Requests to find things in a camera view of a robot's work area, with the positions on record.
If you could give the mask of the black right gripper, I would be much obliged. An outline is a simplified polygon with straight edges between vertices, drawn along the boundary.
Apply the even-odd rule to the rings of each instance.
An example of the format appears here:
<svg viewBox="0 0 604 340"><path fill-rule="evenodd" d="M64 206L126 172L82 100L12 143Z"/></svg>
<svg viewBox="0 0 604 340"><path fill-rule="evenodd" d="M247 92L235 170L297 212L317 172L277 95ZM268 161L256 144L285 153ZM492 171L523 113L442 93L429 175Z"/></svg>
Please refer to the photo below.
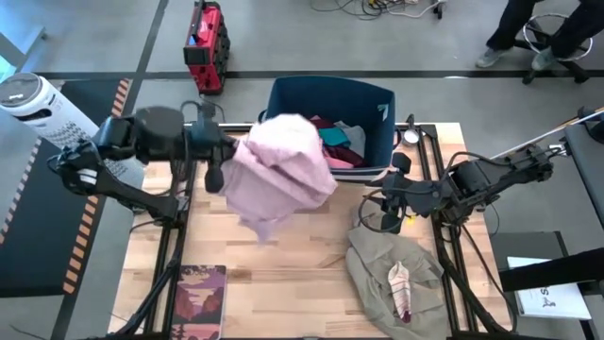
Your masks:
<svg viewBox="0 0 604 340"><path fill-rule="evenodd" d="M415 181L408 178L386 178L382 184L385 205L391 210L404 206L419 215L429 215L432 211L432 182ZM381 217L380 231L399 233L402 219L396 214L385 213Z"/></svg>

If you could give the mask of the beige khaki garment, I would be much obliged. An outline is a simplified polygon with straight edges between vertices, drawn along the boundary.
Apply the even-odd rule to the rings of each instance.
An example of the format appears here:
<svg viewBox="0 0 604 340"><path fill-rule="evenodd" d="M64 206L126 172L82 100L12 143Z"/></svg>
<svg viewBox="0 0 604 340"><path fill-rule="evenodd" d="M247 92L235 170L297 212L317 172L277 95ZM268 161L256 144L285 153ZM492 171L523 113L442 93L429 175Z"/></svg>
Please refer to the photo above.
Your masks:
<svg viewBox="0 0 604 340"><path fill-rule="evenodd" d="M383 215L380 209L369 206L351 210L345 263L365 316L394 340L446 340L447 310L441 298L443 268L411 238L367 228L379 223ZM398 317L388 282L388 272L396 262L410 272L410 323Z"/></svg>

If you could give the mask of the pink white striped sock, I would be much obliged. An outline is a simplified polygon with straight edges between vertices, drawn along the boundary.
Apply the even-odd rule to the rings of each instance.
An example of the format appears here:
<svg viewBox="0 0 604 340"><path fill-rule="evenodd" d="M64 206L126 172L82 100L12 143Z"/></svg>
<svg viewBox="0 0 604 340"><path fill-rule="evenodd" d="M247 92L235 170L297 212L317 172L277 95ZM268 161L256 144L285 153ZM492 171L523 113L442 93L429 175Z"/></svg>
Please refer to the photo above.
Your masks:
<svg viewBox="0 0 604 340"><path fill-rule="evenodd" d="M412 312L409 270L401 262L396 262L388 272L388 282L398 317L404 323L410 323Z"/></svg>

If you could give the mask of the light pink woven garment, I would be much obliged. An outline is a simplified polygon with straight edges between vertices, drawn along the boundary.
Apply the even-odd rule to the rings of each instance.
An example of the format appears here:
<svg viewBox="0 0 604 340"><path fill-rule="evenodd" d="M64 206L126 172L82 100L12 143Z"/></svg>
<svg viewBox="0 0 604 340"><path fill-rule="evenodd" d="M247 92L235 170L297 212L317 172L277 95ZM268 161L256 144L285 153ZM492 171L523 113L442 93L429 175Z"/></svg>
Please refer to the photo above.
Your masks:
<svg viewBox="0 0 604 340"><path fill-rule="evenodd" d="M337 188L318 130L299 114L254 125L221 170L219 194L261 242L291 214L320 207Z"/></svg>

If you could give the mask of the salmon pink garment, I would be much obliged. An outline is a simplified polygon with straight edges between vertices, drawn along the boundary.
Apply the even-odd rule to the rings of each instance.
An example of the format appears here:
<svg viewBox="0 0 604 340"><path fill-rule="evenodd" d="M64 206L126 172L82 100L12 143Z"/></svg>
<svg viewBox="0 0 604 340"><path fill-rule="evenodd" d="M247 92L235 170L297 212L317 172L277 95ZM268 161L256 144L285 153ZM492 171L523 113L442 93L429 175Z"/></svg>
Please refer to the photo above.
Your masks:
<svg viewBox="0 0 604 340"><path fill-rule="evenodd" d="M327 165L335 169L353 169L354 165L350 162L343 161L337 158L332 158L326 151L323 152Z"/></svg>

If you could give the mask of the teal garment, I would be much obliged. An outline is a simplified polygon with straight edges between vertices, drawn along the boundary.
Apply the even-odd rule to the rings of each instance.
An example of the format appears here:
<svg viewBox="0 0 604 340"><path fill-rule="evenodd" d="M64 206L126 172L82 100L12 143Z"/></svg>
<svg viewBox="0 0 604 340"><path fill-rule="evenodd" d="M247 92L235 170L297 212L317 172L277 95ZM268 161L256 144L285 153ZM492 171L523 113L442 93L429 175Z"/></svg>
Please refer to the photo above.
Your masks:
<svg viewBox="0 0 604 340"><path fill-rule="evenodd" d="M319 136L321 137L323 144L332 147L350 147L350 140L339 127L328 127L319 128Z"/></svg>

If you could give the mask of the grey garment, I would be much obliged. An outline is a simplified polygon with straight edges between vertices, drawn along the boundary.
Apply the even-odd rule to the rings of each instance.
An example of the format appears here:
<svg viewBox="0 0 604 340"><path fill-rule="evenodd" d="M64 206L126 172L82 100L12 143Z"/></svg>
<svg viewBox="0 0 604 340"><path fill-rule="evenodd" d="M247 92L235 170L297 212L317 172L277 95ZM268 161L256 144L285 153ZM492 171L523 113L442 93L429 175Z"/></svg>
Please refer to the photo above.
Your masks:
<svg viewBox="0 0 604 340"><path fill-rule="evenodd" d="M363 158L366 142L364 129L360 126L351 127L345 124L343 121L336 122L335 126L337 128L340 128L345 134L345 136L348 138L350 142L348 148Z"/></svg>

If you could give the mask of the red black tool case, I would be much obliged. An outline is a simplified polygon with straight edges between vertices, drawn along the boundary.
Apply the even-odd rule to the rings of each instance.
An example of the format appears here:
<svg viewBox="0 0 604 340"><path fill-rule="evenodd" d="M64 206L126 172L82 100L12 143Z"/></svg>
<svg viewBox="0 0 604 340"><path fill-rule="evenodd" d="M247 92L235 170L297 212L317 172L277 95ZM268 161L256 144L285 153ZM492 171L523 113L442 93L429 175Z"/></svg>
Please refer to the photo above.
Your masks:
<svg viewBox="0 0 604 340"><path fill-rule="evenodd" d="M229 52L230 38L220 5L196 0L183 57L200 94L223 91Z"/></svg>

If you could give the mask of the navy white striped fabric basket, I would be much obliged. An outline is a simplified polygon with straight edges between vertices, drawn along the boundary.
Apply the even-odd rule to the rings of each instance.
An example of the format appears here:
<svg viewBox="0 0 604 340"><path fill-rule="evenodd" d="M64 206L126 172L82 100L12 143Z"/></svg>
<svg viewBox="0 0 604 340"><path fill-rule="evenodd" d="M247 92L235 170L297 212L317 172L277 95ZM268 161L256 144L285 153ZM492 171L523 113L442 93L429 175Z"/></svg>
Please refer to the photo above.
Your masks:
<svg viewBox="0 0 604 340"><path fill-rule="evenodd" d="M333 168L338 181L364 183L391 165L401 133L395 126L395 95L392 91L362 81L335 76L278 77L269 95L263 122L281 113L317 115L332 123L342 121L365 132L366 165L361 168Z"/></svg>

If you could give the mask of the landscape cover notebook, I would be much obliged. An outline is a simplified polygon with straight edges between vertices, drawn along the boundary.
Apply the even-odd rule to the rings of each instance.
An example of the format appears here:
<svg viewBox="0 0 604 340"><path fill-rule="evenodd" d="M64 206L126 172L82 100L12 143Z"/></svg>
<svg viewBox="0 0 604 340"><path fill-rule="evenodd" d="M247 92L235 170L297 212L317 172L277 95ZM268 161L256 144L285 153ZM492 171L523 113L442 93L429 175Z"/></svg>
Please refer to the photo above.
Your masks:
<svg viewBox="0 0 604 340"><path fill-rule="evenodd" d="M220 340L227 268L182 265L176 284L171 340Z"/></svg>

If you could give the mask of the black flat bar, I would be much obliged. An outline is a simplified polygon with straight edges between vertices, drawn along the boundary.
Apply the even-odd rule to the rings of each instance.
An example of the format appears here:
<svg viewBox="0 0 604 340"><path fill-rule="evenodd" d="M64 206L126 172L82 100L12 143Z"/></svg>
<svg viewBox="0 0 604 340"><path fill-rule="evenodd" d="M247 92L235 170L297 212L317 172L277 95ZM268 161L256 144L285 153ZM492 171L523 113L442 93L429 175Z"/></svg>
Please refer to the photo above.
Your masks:
<svg viewBox="0 0 604 340"><path fill-rule="evenodd" d="M604 281L604 247L500 271L499 278L505 291Z"/></svg>

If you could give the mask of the white tower fan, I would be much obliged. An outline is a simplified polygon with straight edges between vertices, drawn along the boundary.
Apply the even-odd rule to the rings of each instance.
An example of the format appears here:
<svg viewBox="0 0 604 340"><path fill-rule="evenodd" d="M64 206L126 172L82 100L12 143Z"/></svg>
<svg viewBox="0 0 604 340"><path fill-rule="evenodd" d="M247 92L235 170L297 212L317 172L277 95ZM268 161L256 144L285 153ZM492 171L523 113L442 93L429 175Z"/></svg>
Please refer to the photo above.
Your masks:
<svg viewBox="0 0 604 340"><path fill-rule="evenodd" d="M46 78L33 73L14 74L0 83L0 109L58 148L89 140L99 130Z"/></svg>

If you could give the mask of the black orange edged floor mat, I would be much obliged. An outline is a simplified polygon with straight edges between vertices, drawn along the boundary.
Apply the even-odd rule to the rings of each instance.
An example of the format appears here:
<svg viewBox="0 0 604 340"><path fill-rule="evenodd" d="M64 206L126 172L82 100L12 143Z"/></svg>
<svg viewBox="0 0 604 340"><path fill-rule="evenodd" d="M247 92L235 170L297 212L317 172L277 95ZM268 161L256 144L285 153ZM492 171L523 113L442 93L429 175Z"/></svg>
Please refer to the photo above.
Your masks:
<svg viewBox="0 0 604 340"><path fill-rule="evenodd" d="M0 298L75 293L97 230L133 220L112 198L70 193L47 167L60 149L44 138L36 147L0 221Z"/></svg>

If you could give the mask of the dark grey side table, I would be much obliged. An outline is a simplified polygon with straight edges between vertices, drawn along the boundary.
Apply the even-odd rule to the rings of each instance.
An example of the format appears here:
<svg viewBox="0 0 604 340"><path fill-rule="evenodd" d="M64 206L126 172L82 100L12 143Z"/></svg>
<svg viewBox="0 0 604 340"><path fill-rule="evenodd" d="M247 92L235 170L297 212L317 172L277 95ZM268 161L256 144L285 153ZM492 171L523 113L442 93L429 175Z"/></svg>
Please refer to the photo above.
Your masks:
<svg viewBox="0 0 604 340"><path fill-rule="evenodd" d="M604 229L604 144L581 125L566 127L564 137L581 180Z"/></svg>

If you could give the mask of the person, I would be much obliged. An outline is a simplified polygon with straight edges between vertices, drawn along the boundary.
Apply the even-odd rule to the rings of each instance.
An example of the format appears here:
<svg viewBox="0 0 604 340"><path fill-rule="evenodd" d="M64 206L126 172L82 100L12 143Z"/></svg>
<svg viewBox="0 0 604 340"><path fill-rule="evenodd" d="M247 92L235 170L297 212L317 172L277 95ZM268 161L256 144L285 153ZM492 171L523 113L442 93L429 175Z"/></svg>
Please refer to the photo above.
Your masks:
<svg viewBox="0 0 604 340"><path fill-rule="evenodd" d="M508 0L498 27L488 39L487 50L478 58L476 66L487 68L494 65L504 53L513 48L520 31L520 19L529 19L534 7L542 0ZM579 0L579 5L569 16L579 13L582 26L588 26L594 36L604 30L604 0Z"/></svg>

